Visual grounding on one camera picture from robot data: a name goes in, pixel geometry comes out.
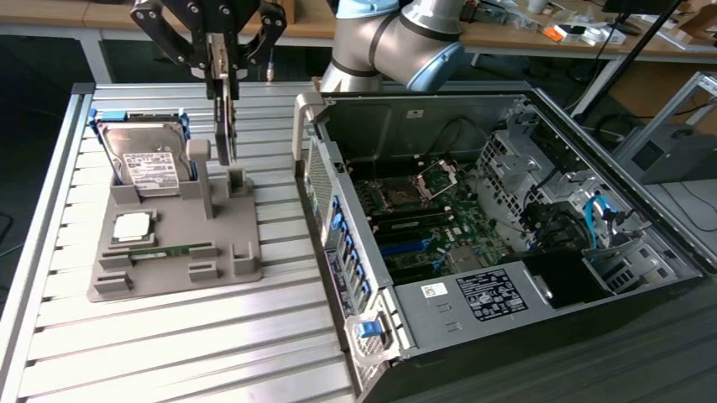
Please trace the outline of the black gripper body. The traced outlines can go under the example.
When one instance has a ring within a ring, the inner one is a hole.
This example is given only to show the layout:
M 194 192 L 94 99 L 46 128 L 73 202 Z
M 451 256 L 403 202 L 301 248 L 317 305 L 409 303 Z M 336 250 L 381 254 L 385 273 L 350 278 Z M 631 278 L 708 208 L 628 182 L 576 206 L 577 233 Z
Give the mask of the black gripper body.
M 177 0 L 168 2 L 168 8 L 192 32 L 222 33 L 232 29 L 238 33 L 261 3 L 260 0 Z

